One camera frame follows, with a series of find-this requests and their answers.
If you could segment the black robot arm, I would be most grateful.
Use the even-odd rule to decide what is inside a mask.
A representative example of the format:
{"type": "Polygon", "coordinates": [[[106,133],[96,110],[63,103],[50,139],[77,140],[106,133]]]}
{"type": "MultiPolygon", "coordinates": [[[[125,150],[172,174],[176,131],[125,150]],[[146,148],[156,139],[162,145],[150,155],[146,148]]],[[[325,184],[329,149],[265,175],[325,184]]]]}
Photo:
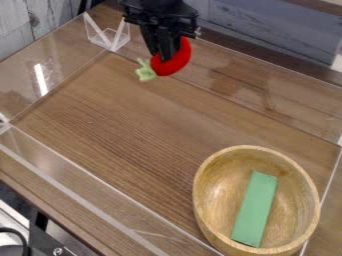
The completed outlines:
{"type": "Polygon", "coordinates": [[[180,50],[180,39],[198,32],[197,10],[182,0],[117,0],[124,21],[140,28],[152,55],[168,61],[180,50]]]}

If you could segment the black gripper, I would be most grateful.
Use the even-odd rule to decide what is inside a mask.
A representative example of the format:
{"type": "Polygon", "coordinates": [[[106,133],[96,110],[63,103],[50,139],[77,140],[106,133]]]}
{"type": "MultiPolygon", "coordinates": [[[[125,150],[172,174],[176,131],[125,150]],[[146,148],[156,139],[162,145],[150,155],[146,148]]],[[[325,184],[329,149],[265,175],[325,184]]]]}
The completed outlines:
{"type": "Polygon", "coordinates": [[[150,55],[158,52],[168,61],[180,49],[180,36],[197,36],[198,11],[182,0],[118,0],[118,5],[125,21],[140,26],[150,55]]]}

